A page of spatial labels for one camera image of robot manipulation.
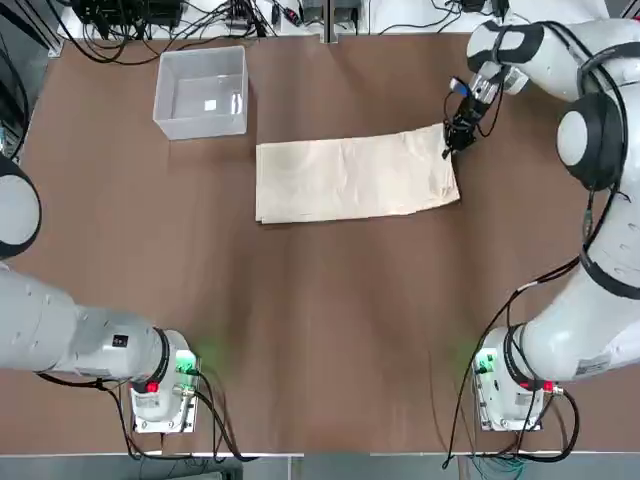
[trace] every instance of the cable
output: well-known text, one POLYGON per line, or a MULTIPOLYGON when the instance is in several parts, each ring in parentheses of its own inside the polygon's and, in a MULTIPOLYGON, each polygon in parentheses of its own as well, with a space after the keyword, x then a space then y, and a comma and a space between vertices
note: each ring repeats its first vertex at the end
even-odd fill
POLYGON ((541 275, 539 277, 537 277, 536 279, 534 279, 532 282, 527 283, 525 285, 522 285, 521 287, 517 288, 509 297, 509 299, 505 302, 504 305, 502 305, 502 307, 500 307, 500 309, 498 310, 498 312, 493 316, 493 318, 491 319, 491 321, 489 322, 489 324, 485 327, 484 331, 482 332, 482 334, 480 335, 480 338, 478 339, 478 342, 471 354, 471 357, 469 358, 469 362, 467 363, 467 367, 465 368, 464 371, 464 375, 462 377, 462 382, 460 383, 460 389, 458 390, 458 397, 456 400, 456 408, 455 408, 455 412, 453 414, 453 425, 451 427, 451 437, 449 438, 449 448, 447 451, 447 458, 445 459, 444 463, 442 464, 442 468, 443 470, 446 469, 449 466, 449 463, 451 463, 451 460, 453 459, 453 441, 455 438, 455 432, 456 432, 456 427, 457 427, 457 423, 458 423, 458 414, 460 413, 460 404, 462 403, 462 395, 464 393, 464 387, 467 383, 467 378, 469 377, 469 372, 471 370, 471 367, 473 365, 473 360, 476 356, 476 354, 478 353, 478 351, 480 350, 480 348, 482 347, 482 343, 484 342, 485 337, 489 334, 489 332, 491 331, 491 328, 493 327, 493 325, 498 321, 498 318, 500 318, 500 316, 502 315, 502 313, 510 307, 511 303, 517 299, 520 295, 522 295, 522 293, 524 293, 526 290, 528 290, 531 287, 537 286, 537 285, 541 285, 543 283, 548 283, 550 281, 556 280, 557 278, 560 278, 563 275, 566 275, 567 273, 569 273, 571 270, 573 270, 573 268, 575 268, 578 263, 580 263, 580 259, 579 257, 575 257, 572 260, 568 261, 567 263, 561 265, 560 267, 557 267, 553 270, 551 270, 550 272, 545 273, 544 275, 541 275))
MULTIPOLYGON (((195 8, 198 11, 201 11, 201 12, 205 13, 205 15, 203 15, 201 18, 199 18, 195 22, 187 22, 187 21, 183 20, 182 22, 187 24, 187 26, 184 27, 182 30, 178 31, 175 34, 172 34, 171 31, 166 30, 166 31, 169 32, 169 42, 167 43, 167 45, 165 45, 165 47, 162 49, 162 51, 154 50, 150 45, 148 45, 146 42, 144 42, 144 38, 142 38, 141 40, 146 45, 146 47, 150 51, 152 51, 153 56, 150 57, 150 58, 147 58, 145 60, 130 61, 130 62, 129 61, 121 61, 121 60, 119 60, 119 57, 122 55, 126 45, 135 40, 135 38, 133 38, 128 32, 125 33, 124 30, 122 32, 115 32, 112 29, 110 30, 111 34, 114 35, 115 38, 120 38, 121 41, 119 42, 119 44, 117 46, 105 46, 106 48, 104 48, 104 49, 106 49, 106 50, 116 50, 116 52, 112 56, 106 56, 106 55, 100 53, 96 49, 96 48, 102 48, 102 46, 100 46, 98 43, 96 43, 96 41, 94 39, 88 38, 87 33, 85 31, 83 31, 83 37, 84 37, 84 40, 86 41, 86 45, 87 45, 87 48, 89 50, 89 51, 87 51, 83 47, 81 47, 79 45, 79 43, 75 40, 75 38, 71 35, 71 33, 69 32, 67 26, 62 21, 62 18, 60 17, 60 15, 55 10, 55 7, 51 3, 51 0, 45 0, 45 1, 49 5, 49 8, 51 9, 54 17, 56 18, 56 20, 58 21, 58 23, 62 27, 62 29, 65 32, 65 34, 66 34, 67 38, 69 39, 69 41, 71 41, 71 43, 73 43, 73 45, 78 50, 80 50, 80 53, 82 53, 85 57, 87 57, 88 59, 90 59, 90 60, 92 60, 94 62, 101 63, 101 64, 114 63, 114 64, 122 65, 122 66, 139 66, 139 65, 145 65, 145 64, 148 64, 148 63, 151 63, 151 62, 154 62, 155 60, 157 60, 162 53, 168 51, 169 48, 175 43, 175 41, 178 40, 181 37, 183 39, 187 39, 198 30, 201 31, 200 35, 202 36, 204 31, 210 25, 212 25, 212 24, 214 24, 214 23, 216 23, 218 21, 221 21, 223 16, 228 14, 228 12, 230 11, 230 1, 243 1, 243 2, 246 2, 247 5, 250 5, 250 1, 251 0, 227 0, 224 3, 220 4, 218 7, 216 7, 215 9, 213 9, 212 11, 206 12, 206 13, 205 13, 204 10, 193 6, 191 3, 187 2, 186 0, 183 0, 183 3, 185 3, 185 4, 189 5, 189 6, 192 6, 193 8, 195 8)), ((122 0, 118 0, 118 1, 120 3, 120 7, 121 7, 122 22, 123 22, 123 24, 126 25, 126 19, 125 19, 125 15, 124 15, 124 7, 122 6, 122 0)), ((184 50, 185 48, 188 48, 188 47, 194 46, 194 45, 202 45, 202 44, 211 42, 213 40, 216 40, 218 38, 234 38, 234 39, 246 38, 246 37, 252 35, 253 33, 255 33, 255 30, 251 29, 250 27, 248 27, 247 31, 242 35, 220 35, 220 36, 217 36, 217 37, 206 39, 205 41, 202 41, 202 42, 196 42, 196 43, 192 43, 192 44, 188 44, 188 45, 183 45, 178 50, 184 50)))
POLYGON ((174 460, 184 460, 184 459, 194 458, 193 455, 147 455, 146 453, 144 453, 127 432, 127 426, 124 421, 124 413, 122 411, 122 405, 118 400, 118 397, 116 397, 115 393, 113 393, 113 390, 108 389, 104 386, 105 382, 112 382, 115 380, 103 380, 98 378, 97 380, 93 380, 90 382, 68 382, 66 380, 53 377, 47 373, 37 373, 37 375, 38 377, 40 377, 43 380, 46 380, 47 382, 54 383, 56 385, 60 385, 64 387, 92 388, 100 392, 106 392, 116 404, 116 408, 118 410, 118 418, 120 420, 120 426, 122 428, 122 434, 124 436, 124 440, 127 445, 127 454, 133 460, 139 461, 142 458, 149 458, 153 460, 174 461, 174 460))
POLYGON ((562 452, 560 454, 553 457, 529 455, 527 453, 517 453, 519 458, 538 463, 557 463, 567 458, 571 454, 571 452, 573 452, 573 449, 575 448, 578 441, 578 436, 580 435, 580 410, 578 409, 578 404, 576 403, 575 398, 573 398, 573 396, 567 390, 563 390, 562 395, 569 401, 571 409, 573 410, 574 418, 573 432, 571 433, 571 438, 569 439, 569 443, 567 444, 567 446, 562 449, 562 452))
POLYGON ((236 460, 240 461, 240 462, 243 462, 243 463, 252 462, 254 460, 257 460, 258 457, 245 457, 240 453, 240 451, 238 450, 238 447, 236 446, 236 444, 234 442, 232 442, 231 439, 229 438, 229 434, 228 434, 228 432, 227 432, 227 430, 226 430, 226 428, 224 426, 224 422, 222 421, 222 419, 220 418, 220 415, 218 414, 218 412, 214 408, 213 403, 205 395, 203 395, 200 392, 196 392, 195 395, 209 409, 209 411, 213 415, 214 422, 218 423, 218 427, 220 428, 220 433, 222 434, 222 438, 224 438, 224 442, 227 445, 227 447, 229 448, 229 451, 233 454, 234 458, 236 460))
POLYGON ((491 122, 491 127, 489 127, 489 131, 487 133, 484 133, 482 131, 482 127, 480 127, 480 124, 478 123, 478 125, 477 125, 478 132, 484 138, 489 137, 489 135, 491 135, 493 133, 493 129, 496 128, 496 123, 498 122, 498 115, 500 114, 500 106, 502 105, 502 97, 503 96, 504 96, 504 81, 500 82, 500 96, 498 97, 498 106, 496 107, 496 113, 495 113, 495 115, 493 117, 493 122, 491 122))
POLYGON ((49 32, 49 35, 51 35, 52 41, 55 41, 58 45, 60 45, 60 40, 58 39, 58 36, 53 32, 51 27, 49 27, 47 22, 44 21, 44 19, 40 15, 40 12, 38 12, 38 10, 33 6, 31 1, 30 0, 24 0, 24 2, 27 4, 27 7, 29 7, 29 10, 31 10, 34 13, 34 15, 36 17, 38 17, 38 20, 40 20, 40 23, 42 23, 42 25, 44 25, 44 28, 49 32))
POLYGON ((453 20, 451 20, 449 23, 443 25, 439 30, 438 33, 442 33, 444 32, 444 29, 447 28, 448 26, 454 24, 455 22, 457 22, 458 20, 460 20, 460 17, 462 17, 462 10, 458 11, 458 16, 456 18, 454 18, 453 20))
MULTIPOLYGON (((235 439, 232 438, 233 434, 229 435, 229 432, 227 431, 226 422, 222 420, 222 418, 218 414, 218 411, 215 409, 215 406, 213 405, 214 397, 213 397, 213 388, 211 387, 211 383, 209 382, 207 377, 204 376, 201 372, 196 372, 196 375, 204 381, 207 389, 207 393, 209 393, 209 397, 211 399, 207 398, 205 395, 203 395, 201 392, 198 392, 198 391, 195 392, 195 396, 199 398, 211 412, 211 415, 213 417, 213 424, 214 426, 217 424, 218 427, 220 428, 220 435, 222 439, 224 439, 224 442, 227 448, 233 454, 234 458, 243 463, 257 460, 258 457, 245 457, 240 453, 240 450, 238 449, 235 439)), ((218 440, 218 444, 215 445, 215 433, 214 433, 213 441, 214 441, 214 454, 215 454, 215 452, 217 451, 217 448, 219 448, 220 446, 220 440, 218 440)))
POLYGON ((11 152, 11 155, 9 156, 9 160, 14 160, 18 156, 18 153, 20 152, 22 145, 24 145, 24 141, 27 137, 27 132, 29 130, 29 125, 30 125, 29 118, 31 115, 31 112, 29 110, 29 97, 27 96, 27 89, 24 86, 24 82, 22 81, 20 74, 16 70, 15 65, 13 64, 13 62, 11 61, 11 58, 9 57, 9 52, 0 49, 0 58, 4 61, 4 63, 9 68, 11 75, 15 79, 15 83, 18 85, 18 89, 20 90, 20 94, 22 96, 22 109, 23 109, 23 116, 22 116, 23 118, 22 118, 22 125, 21 125, 22 134, 20 135, 20 139, 18 140, 18 143, 15 145, 13 152, 11 152))
POLYGON ((400 27, 403 27, 403 28, 429 28, 429 27, 435 27, 436 25, 440 25, 447 18, 449 18, 449 15, 451 15, 452 13, 454 13, 453 9, 448 10, 448 13, 444 16, 444 18, 438 20, 437 22, 427 23, 425 25, 412 25, 412 24, 409 24, 409 23, 396 23, 394 25, 389 25, 387 28, 385 28, 380 33, 378 33, 378 35, 384 35, 389 30, 391 30, 393 28, 400 28, 400 27))
MULTIPOLYGON (((95 57, 95 56, 91 55, 90 53, 87 53, 87 51, 80 46, 80 44, 76 41, 76 39, 73 38, 73 35, 71 35, 71 32, 69 31, 67 26, 62 21, 62 18, 60 18, 60 15, 58 14, 58 11, 54 7, 54 5, 51 3, 51 0, 45 0, 45 2, 47 2, 47 5, 49 5, 51 13, 55 17, 56 21, 62 27, 62 30, 64 30, 64 33, 67 35, 67 39, 71 43, 73 43, 73 45, 80 51, 80 53, 82 53, 82 55, 87 57, 89 60, 93 60, 96 63, 113 63, 120 57, 120 55, 122 55, 122 52, 124 51, 124 47, 126 46, 126 41, 122 41, 122 43, 120 44, 120 47, 118 48, 118 51, 114 54, 113 57, 110 57, 110 58, 95 57)), ((120 2, 120 8, 123 10, 122 0, 119 0, 119 2, 120 2)))

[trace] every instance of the brown tabletop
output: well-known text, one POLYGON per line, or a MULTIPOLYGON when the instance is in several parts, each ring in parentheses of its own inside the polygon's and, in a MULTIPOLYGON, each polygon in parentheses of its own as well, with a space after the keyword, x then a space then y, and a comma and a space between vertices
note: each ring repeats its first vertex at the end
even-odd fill
MULTIPOLYGON (((244 451, 443 452, 455 381, 483 325, 516 286, 577 251, 586 195, 555 152, 562 105, 534 87, 505 98, 493 135, 458 159, 462 201, 407 217, 258 225, 254 152, 256 142, 440 122, 449 78, 469 76, 467 39, 247 44, 250 132, 173 143, 151 120, 157 62, 103 66, 67 47, 24 156, 42 232, 12 265, 80 304, 144 315, 195 348, 216 345, 244 451)), ((131 58, 147 55, 136 48, 131 58)), ((522 297, 514 321, 562 284, 522 297)), ((579 449, 640 450, 637 374, 571 386, 579 449)), ((124 451, 106 395, 27 372, 1 372, 0 386, 0 454, 124 451)), ((210 450, 211 421, 199 413, 197 433, 170 437, 168 451, 210 450)), ((556 424, 550 417, 525 446, 558 450, 556 424)), ((457 451, 470 449, 463 426, 457 451)), ((510 440, 485 435, 475 448, 510 440)))

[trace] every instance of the folded cloth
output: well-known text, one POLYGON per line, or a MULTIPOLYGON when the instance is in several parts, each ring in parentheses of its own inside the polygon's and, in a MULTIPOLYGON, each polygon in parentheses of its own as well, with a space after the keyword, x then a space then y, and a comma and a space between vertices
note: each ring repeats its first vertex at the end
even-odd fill
POLYGON ((407 215, 458 200, 442 128, 258 145, 256 221, 407 215))

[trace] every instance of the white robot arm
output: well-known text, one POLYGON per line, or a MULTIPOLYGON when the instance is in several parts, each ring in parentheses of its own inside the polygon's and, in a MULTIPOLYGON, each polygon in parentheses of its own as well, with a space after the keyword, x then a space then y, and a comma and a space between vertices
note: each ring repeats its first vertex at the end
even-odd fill
MULTIPOLYGON (((35 187, 0 155, 0 260, 38 234, 35 187)), ((192 431, 195 356, 175 331, 136 315, 76 305, 66 293, 0 263, 0 368, 129 381, 136 426, 192 431)))
POLYGON ((465 98, 445 123, 450 151, 473 143, 500 88, 514 94, 530 79, 572 102, 557 135, 569 173, 591 196, 612 189, 606 218, 585 234, 580 264, 565 289, 527 324, 491 331, 477 352, 473 370, 485 430, 520 431, 527 418, 536 425, 541 380, 577 380, 640 361, 639 40, 640 23, 633 20, 570 27, 487 22, 468 44, 473 81, 452 82, 465 98), (601 69, 605 63, 613 88, 601 69), (603 91, 594 91, 596 82, 603 91))

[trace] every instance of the clear plastic bin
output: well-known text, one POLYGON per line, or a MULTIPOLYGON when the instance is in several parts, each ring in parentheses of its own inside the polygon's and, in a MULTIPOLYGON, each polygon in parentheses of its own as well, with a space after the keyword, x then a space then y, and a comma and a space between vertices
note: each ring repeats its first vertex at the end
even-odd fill
POLYGON ((160 57, 153 120, 169 140, 246 133, 248 100, 242 46, 160 57))

